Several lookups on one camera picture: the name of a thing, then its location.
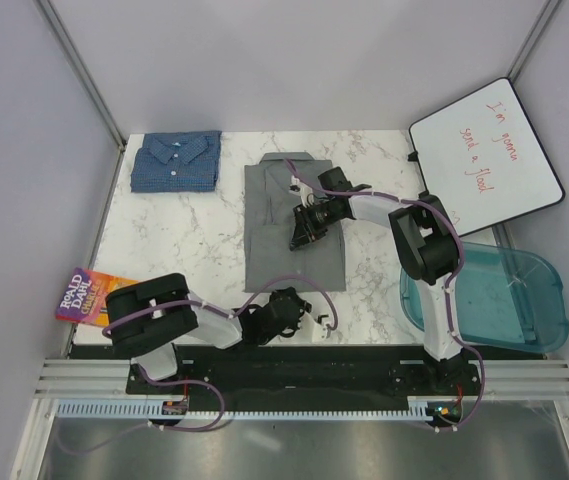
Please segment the grey long sleeve shirt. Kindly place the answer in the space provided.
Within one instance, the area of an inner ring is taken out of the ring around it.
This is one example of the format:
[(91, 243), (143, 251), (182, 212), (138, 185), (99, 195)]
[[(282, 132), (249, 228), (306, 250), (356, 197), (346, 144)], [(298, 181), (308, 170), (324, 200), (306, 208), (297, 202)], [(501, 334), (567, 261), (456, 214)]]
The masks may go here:
[(299, 292), (344, 292), (345, 240), (339, 224), (330, 226), (321, 240), (295, 251), (289, 249), (295, 225), (293, 209), (301, 200), (289, 191), (292, 176), (285, 165), (287, 159), (313, 183), (333, 167), (330, 160), (316, 160), (306, 152), (266, 153), (259, 163), (244, 167), (244, 291), (255, 293), (272, 279), (297, 274), (313, 283), (287, 280), (277, 286), (291, 286)]

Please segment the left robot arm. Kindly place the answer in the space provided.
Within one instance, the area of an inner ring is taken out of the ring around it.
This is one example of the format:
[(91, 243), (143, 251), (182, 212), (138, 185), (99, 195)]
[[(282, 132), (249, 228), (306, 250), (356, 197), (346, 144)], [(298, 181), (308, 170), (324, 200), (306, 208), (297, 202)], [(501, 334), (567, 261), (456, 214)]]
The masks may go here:
[(183, 275), (169, 274), (113, 291), (106, 309), (102, 335), (114, 352), (137, 365), (160, 392), (172, 393), (184, 378), (176, 339), (189, 336), (219, 350), (255, 349), (293, 337), (312, 305), (287, 287), (270, 293), (264, 305), (227, 310), (193, 293)]

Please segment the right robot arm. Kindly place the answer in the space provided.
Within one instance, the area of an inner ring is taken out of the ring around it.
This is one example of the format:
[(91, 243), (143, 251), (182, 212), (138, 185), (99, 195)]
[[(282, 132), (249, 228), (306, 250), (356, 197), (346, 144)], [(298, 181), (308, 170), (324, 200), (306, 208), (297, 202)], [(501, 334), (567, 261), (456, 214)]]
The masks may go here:
[(293, 209), (294, 231), (289, 248), (306, 247), (343, 220), (360, 220), (388, 228), (406, 275), (419, 290), (427, 355), (422, 381), (431, 392), (447, 392), (463, 370), (454, 287), (464, 261), (462, 242), (440, 199), (427, 192), (416, 200), (354, 185), (339, 167), (318, 176), (316, 185), (303, 179), (289, 159), (290, 189), (302, 203)]

